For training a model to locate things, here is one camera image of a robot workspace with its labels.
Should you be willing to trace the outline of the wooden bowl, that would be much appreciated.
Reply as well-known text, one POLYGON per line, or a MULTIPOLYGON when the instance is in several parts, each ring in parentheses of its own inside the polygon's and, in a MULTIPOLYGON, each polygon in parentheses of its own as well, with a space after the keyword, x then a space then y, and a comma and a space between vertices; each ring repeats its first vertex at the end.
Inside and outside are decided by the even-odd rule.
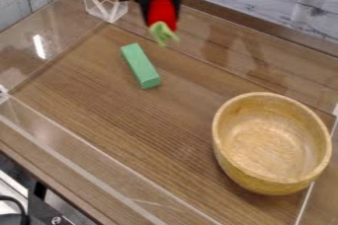
POLYGON ((230 99, 211 125, 213 149, 230 179, 263 195, 302 191, 327 168, 333 142, 314 110, 269 92, 230 99))

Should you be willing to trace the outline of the red plush strawberry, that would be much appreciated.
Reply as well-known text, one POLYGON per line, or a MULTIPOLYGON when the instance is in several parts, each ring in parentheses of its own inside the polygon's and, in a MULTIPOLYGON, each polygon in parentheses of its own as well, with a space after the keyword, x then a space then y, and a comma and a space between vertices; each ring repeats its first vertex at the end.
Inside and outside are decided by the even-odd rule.
POLYGON ((171 40, 179 41, 171 0, 151 0, 147 25, 150 34, 160 46, 167 46, 171 40))

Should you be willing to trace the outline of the black table clamp bracket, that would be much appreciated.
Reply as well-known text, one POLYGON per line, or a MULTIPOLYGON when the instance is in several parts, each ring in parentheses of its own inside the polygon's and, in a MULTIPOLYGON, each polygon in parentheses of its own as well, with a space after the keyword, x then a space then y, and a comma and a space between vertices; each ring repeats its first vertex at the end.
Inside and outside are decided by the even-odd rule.
POLYGON ((74 225, 74 223, 46 202, 47 187, 36 182, 28 191, 29 225, 74 225))

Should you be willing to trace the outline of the clear acrylic tray walls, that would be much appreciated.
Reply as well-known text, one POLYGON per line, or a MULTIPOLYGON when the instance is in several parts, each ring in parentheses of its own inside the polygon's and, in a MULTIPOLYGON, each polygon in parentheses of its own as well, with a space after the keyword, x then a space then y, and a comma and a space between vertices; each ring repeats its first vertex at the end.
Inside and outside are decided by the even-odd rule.
POLYGON ((188 2, 159 46, 135 4, 56 0, 0 33, 0 153, 103 225, 338 225, 338 58, 188 2), (162 84, 122 54, 138 43, 162 84), (286 196, 239 187, 213 152, 234 97, 306 104, 333 135, 329 166, 286 196))

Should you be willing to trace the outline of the green rectangular block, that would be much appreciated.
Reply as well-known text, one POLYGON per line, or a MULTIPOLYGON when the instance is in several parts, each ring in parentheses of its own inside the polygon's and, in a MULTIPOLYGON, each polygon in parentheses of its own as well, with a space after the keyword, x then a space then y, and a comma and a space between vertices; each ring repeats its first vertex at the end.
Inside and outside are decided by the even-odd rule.
POLYGON ((158 87, 162 77, 140 45, 131 43, 123 45, 120 50, 140 87, 144 90, 158 87))

